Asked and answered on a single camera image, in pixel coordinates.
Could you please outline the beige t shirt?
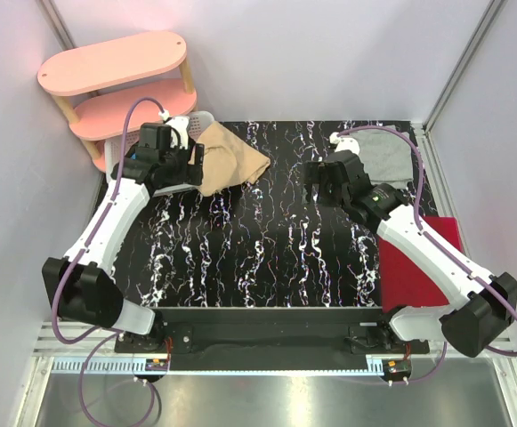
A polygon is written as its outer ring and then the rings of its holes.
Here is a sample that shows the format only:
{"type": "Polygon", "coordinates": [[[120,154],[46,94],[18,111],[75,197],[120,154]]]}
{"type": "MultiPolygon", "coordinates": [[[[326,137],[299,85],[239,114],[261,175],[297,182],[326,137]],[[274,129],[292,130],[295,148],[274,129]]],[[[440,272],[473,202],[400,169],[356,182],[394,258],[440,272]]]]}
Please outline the beige t shirt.
{"type": "Polygon", "coordinates": [[[201,133],[198,143],[205,148],[198,186],[204,197],[245,182],[254,184],[271,164],[268,157],[216,121],[201,133]]]}

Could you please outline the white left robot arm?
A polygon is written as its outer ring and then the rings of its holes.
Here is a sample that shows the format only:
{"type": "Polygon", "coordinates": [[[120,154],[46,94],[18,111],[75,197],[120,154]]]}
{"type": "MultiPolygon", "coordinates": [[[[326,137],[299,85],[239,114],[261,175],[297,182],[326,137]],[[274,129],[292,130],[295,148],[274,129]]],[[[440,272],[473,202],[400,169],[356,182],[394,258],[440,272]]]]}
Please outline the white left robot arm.
{"type": "Polygon", "coordinates": [[[153,196],[170,187],[202,182],[204,147],[189,135],[190,119],[145,123],[131,156],[114,166],[108,190],[77,242],[42,268],[53,317],[96,328],[126,331],[147,352],[165,343],[154,310],[126,300],[110,276],[134,220],[153,196]]]}

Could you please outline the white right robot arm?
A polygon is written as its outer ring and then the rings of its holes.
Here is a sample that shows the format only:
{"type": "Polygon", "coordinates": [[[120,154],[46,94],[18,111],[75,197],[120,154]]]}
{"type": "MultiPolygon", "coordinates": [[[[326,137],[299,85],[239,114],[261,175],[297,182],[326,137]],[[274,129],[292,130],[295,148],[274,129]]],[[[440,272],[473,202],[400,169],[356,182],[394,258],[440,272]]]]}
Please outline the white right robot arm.
{"type": "Polygon", "coordinates": [[[414,213],[403,194],[389,184],[374,185],[360,158],[337,151],[304,165],[303,200],[342,208],[357,222],[409,258],[443,293],[447,304],[402,306],[377,330],[380,347],[394,353],[408,341],[444,341],[474,358],[513,323],[517,280],[496,277],[455,249],[414,213]]]}

